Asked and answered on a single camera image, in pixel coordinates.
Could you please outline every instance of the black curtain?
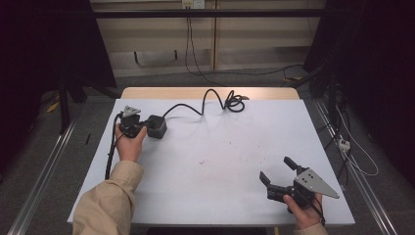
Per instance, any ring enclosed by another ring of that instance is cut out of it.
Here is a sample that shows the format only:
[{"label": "black curtain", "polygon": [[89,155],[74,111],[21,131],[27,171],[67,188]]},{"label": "black curtain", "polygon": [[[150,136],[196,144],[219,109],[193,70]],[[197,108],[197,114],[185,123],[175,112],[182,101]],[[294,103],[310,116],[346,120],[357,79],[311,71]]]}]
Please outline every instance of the black curtain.
[{"label": "black curtain", "polygon": [[24,142],[41,95],[58,89],[62,77],[72,89],[80,89],[83,80],[115,87],[96,20],[65,17],[62,13],[67,11],[92,9],[88,0],[0,2],[1,133],[5,136],[0,169]]}]

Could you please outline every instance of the metal rail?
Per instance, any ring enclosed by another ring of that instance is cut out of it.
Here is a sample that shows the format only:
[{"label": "metal rail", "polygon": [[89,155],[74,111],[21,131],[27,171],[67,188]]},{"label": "metal rail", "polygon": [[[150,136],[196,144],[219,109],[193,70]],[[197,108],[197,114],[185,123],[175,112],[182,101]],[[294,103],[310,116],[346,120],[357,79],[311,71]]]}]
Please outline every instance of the metal rail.
[{"label": "metal rail", "polygon": [[[328,114],[328,111],[326,106],[321,101],[319,102],[317,100],[314,101],[314,105],[320,113],[321,118],[324,120],[324,123],[327,124],[328,131],[333,138],[335,136],[335,130],[333,129],[329,119],[327,118],[326,114]],[[342,158],[343,160],[346,159],[346,154],[344,152],[342,152]],[[354,163],[357,165],[357,162],[354,159],[353,155],[350,155],[350,159],[354,161]],[[376,196],[369,182],[366,180],[364,174],[357,170],[350,162],[347,162],[347,164],[349,172],[353,177],[354,181],[356,182],[357,188],[359,189],[364,201],[366,202],[369,211],[372,213],[373,217],[378,223],[382,233],[385,235],[397,234],[387,211],[385,210],[381,201]]]},{"label": "metal rail", "polygon": [[46,191],[46,188],[48,187],[50,180],[52,179],[53,173],[55,171],[56,166],[58,165],[59,159],[62,153],[64,152],[66,145],[68,144],[70,136],[73,132],[73,128],[81,114],[81,111],[81,108],[77,110],[68,129],[65,131],[64,134],[59,136],[46,165],[43,167],[42,172],[38,176],[36,183],[31,189],[30,194],[28,195],[21,210],[15,218],[12,227],[7,233],[8,235],[23,235],[26,232],[31,222],[31,219],[33,218],[36,209],[40,201],[42,200],[43,194]]},{"label": "metal rail", "polygon": [[89,12],[41,11],[40,17],[45,18],[318,18],[344,17],[355,13],[348,9],[277,9],[277,10],[99,10]]}]

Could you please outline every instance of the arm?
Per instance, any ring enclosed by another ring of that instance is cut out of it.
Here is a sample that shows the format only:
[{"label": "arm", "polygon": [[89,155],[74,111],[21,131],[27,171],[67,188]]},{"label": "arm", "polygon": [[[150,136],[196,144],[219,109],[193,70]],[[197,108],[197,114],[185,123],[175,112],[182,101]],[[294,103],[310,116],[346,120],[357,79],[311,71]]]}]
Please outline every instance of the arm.
[{"label": "arm", "polygon": [[129,234],[134,192],[144,173],[136,162],[146,134],[143,127],[136,138],[128,139],[115,129],[120,162],[109,180],[82,195],[73,216],[73,234]]},{"label": "arm", "polygon": [[[316,194],[313,204],[319,209],[319,203],[322,205],[323,196]],[[320,222],[320,215],[314,211],[313,208],[307,208],[302,210],[292,197],[289,195],[284,196],[284,202],[288,208],[293,212],[296,217],[296,230],[295,235],[327,235],[327,231]]]}]

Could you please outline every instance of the black cable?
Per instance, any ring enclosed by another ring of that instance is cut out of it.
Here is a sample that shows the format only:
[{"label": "black cable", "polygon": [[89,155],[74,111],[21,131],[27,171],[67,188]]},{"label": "black cable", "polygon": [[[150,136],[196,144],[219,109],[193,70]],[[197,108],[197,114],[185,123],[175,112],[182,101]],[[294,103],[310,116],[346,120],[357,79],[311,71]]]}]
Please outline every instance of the black cable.
[{"label": "black cable", "polygon": [[[189,70],[189,67],[187,65],[187,51],[189,50],[189,38],[192,42],[192,51],[193,51],[193,59],[195,61],[196,64],[196,68],[198,69],[199,73],[193,73]],[[198,61],[196,60],[196,54],[195,54],[195,45],[193,44],[193,29],[192,29],[192,20],[190,18],[187,18],[187,43],[186,43],[186,54],[185,54],[185,64],[186,64],[186,69],[190,74],[194,74],[194,75],[201,75],[202,78],[208,82],[211,82],[213,84],[219,85],[219,86],[223,86],[226,87],[225,85],[212,81],[210,79],[208,79],[207,77],[205,77],[205,75],[201,72],[201,70],[199,69],[199,65],[198,65]]]},{"label": "black cable", "polygon": [[108,153],[108,161],[107,161],[107,168],[105,171],[105,179],[109,179],[110,178],[110,172],[111,172],[111,165],[113,163],[113,156],[114,156],[114,151],[115,151],[115,145],[116,142],[119,140],[120,137],[122,137],[122,135],[116,140],[115,142],[115,128],[116,128],[116,121],[122,116],[121,114],[118,114],[115,116],[114,118],[114,124],[113,124],[113,136],[111,139],[111,148],[110,148],[110,152]]},{"label": "black cable", "polygon": [[[193,59],[194,59],[195,64],[196,64],[196,68],[198,69],[198,73],[193,72],[193,71],[190,71],[189,66],[187,64],[187,52],[189,50],[189,39],[190,39],[190,41],[192,43]],[[192,20],[190,18],[187,19],[187,43],[186,43],[186,53],[185,53],[185,64],[186,64],[186,70],[190,74],[193,74],[193,75],[201,75],[206,81],[211,82],[211,83],[214,83],[216,85],[220,85],[220,86],[225,86],[225,85],[220,84],[218,82],[214,82],[212,80],[209,80],[207,77],[205,77],[205,75],[207,75],[207,74],[267,75],[267,74],[272,74],[272,73],[276,73],[276,72],[282,71],[284,73],[284,83],[283,83],[282,86],[284,86],[285,80],[286,80],[285,70],[286,69],[289,69],[289,68],[293,68],[293,67],[302,67],[302,65],[298,64],[298,65],[286,66],[286,67],[284,67],[282,69],[278,69],[278,70],[266,71],[266,72],[259,72],[259,73],[236,72],[236,71],[208,71],[208,72],[202,72],[200,70],[200,68],[199,68],[198,61],[196,59],[195,45],[193,43]]]},{"label": "black cable", "polygon": [[[174,110],[175,108],[180,107],[180,106],[187,107],[187,108],[191,109],[192,111],[194,111],[196,114],[202,116],[205,112],[205,101],[206,101],[206,98],[207,98],[207,95],[208,95],[209,91],[214,92],[217,99],[219,100],[220,107],[222,108],[222,110],[228,109],[230,112],[239,113],[245,108],[245,104],[242,101],[242,96],[241,95],[234,95],[235,94],[234,90],[231,90],[229,92],[229,94],[228,94],[228,96],[225,100],[225,103],[223,104],[222,100],[219,97],[219,94],[217,94],[217,92],[215,90],[209,89],[205,93],[204,100],[202,102],[202,112],[199,112],[196,109],[194,109],[193,107],[191,107],[189,105],[186,105],[186,104],[177,104],[177,105],[171,107],[167,112],[165,112],[165,114],[162,117],[165,118],[165,116],[167,116],[168,113],[170,113],[172,110]],[[242,108],[240,108],[238,110],[234,109],[234,107],[239,106],[239,105],[242,105]]]}]

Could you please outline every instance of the wooden panel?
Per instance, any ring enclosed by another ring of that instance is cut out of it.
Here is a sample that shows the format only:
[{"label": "wooden panel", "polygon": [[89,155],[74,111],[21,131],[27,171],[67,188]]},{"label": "wooden panel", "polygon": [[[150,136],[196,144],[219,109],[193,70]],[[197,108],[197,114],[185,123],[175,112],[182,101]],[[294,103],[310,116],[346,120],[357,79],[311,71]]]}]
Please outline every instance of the wooden panel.
[{"label": "wooden panel", "polygon": [[[206,1],[206,7],[212,7]],[[93,9],[99,10],[168,10],[181,9],[181,1],[109,2],[94,0]],[[192,19],[193,41],[196,49],[212,48],[213,19]],[[107,51],[162,51],[185,49],[186,19],[98,19],[98,26]]]},{"label": "wooden panel", "polygon": [[[220,0],[218,8],[305,9],[307,4],[307,1]],[[306,18],[219,19],[216,28],[217,49],[310,46],[313,39],[313,29]]]},{"label": "wooden panel", "polygon": [[[236,95],[251,100],[298,100],[297,90],[289,87],[214,87],[222,100],[231,90]],[[208,87],[128,87],[122,92],[121,99],[203,99]],[[208,99],[216,99],[209,92]]]}]

